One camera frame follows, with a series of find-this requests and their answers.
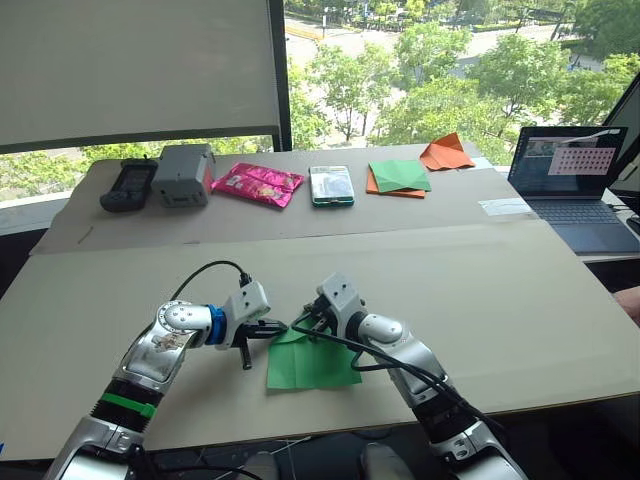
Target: white tabletop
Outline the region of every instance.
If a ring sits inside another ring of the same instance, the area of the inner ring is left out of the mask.
[[[471,145],[465,148],[473,153]],[[312,206],[309,183],[305,181],[284,210],[218,193],[210,197],[206,207],[167,209],[151,194],[143,210],[108,213],[98,199],[111,188],[120,163],[97,162],[32,254],[344,235],[537,218],[534,213],[485,213],[479,201],[514,198],[518,194],[482,158],[477,162],[483,168],[430,172],[433,191],[425,199],[365,193],[368,162],[417,159],[423,150],[424,145],[405,145],[217,158],[216,177],[226,174],[237,162],[305,175],[313,165],[347,165],[356,191],[355,205],[328,209]]]
[[[456,386],[487,412],[640,390],[640,330],[539,220],[276,241],[35,255],[0,301],[2,459],[54,456],[158,305],[195,268],[235,259],[290,322],[333,271],[370,311],[405,319]],[[211,271],[186,300],[225,301]],[[148,430],[150,449],[413,421],[383,372],[349,388],[266,389],[239,353],[189,352]]]

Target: laptop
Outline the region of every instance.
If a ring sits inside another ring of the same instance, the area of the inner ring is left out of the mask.
[[[524,127],[509,183],[576,253],[633,253],[640,243],[601,201],[626,127]]]

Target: green origami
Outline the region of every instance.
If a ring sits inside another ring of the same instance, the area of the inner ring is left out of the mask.
[[[431,191],[427,172],[418,160],[387,160],[369,163],[381,193],[413,188]]]
[[[360,372],[350,366],[354,355],[343,345],[321,338],[312,342],[304,333],[289,329],[269,346],[267,387],[335,388],[362,383]]]

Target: white label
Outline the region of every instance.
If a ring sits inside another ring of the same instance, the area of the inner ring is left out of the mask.
[[[498,200],[480,200],[478,202],[489,216],[514,215],[516,213],[529,213],[531,207],[522,198],[500,198]]]

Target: orange paper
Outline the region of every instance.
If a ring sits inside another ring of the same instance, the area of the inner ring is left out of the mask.
[[[420,155],[420,160],[429,170],[475,167],[471,157],[464,153],[457,133],[439,138]]]
[[[378,195],[393,195],[395,197],[424,198],[426,192],[424,190],[413,190],[412,188],[403,188],[401,190],[393,190],[391,192],[380,193],[378,184],[373,176],[371,168],[367,168],[367,193],[377,193]]]

